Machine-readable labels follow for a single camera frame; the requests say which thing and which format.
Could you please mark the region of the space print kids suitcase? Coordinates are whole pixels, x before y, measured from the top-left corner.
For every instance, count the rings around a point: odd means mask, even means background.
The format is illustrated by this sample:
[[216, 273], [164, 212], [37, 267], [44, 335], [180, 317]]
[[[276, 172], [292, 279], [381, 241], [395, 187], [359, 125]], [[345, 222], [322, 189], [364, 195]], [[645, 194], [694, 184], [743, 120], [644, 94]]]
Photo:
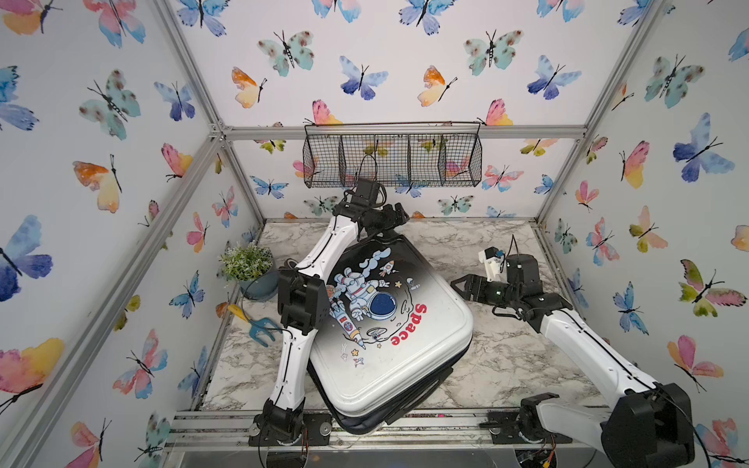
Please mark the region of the space print kids suitcase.
[[426, 400], [470, 347], [473, 314], [404, 235], [348, 249], [308, 372], [339, 426], [365, 435]]

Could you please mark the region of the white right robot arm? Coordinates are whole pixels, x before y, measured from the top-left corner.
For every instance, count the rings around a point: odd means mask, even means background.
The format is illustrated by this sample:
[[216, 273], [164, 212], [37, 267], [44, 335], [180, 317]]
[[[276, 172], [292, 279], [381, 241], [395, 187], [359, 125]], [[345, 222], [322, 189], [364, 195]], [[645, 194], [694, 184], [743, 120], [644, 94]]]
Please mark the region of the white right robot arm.
[[563, 404], [547, 392], [527, 397], [515, 425], [535, 443], [566, 436], [604, 454], [614, 467], [682, 467], [696, 458], [690, 397], [616, 352], [568, 302], [543, 288], [532, 255], [498, 259], [483, 253], [485, 275], [467, 274], [452, 288], [467, 301], [528, 324], [562, 350], [604, 397], [606, 409]]

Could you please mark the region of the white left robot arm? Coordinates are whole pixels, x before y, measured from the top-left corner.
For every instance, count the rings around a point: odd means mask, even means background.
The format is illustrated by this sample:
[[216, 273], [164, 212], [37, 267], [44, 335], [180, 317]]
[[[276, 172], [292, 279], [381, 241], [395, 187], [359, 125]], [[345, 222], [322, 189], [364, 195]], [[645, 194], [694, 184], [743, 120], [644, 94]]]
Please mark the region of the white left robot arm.
[[372, 238], [408, 222], [400, 203], [380, 207], [343, 201], [324, 234], [297, 265], [279, 270], [277, 305], [283, 345], [277, 378], [255, 424], [261, 434], [291, 445], [304, 434], [304, 380], [318, 326], [332, 310], [327, 286], [344, 251], [364, 231]]

